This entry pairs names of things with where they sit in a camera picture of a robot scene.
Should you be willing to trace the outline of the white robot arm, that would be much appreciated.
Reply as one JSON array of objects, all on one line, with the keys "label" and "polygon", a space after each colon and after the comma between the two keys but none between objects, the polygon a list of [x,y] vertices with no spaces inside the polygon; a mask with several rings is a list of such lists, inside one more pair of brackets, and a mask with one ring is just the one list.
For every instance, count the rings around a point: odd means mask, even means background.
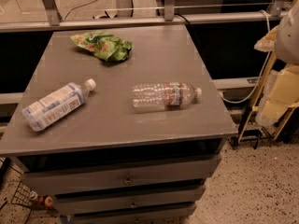
[{"label": "white robot arm", "polygon": [[281,61],[299,64],[299,1],[278,26],[275,51]]}]

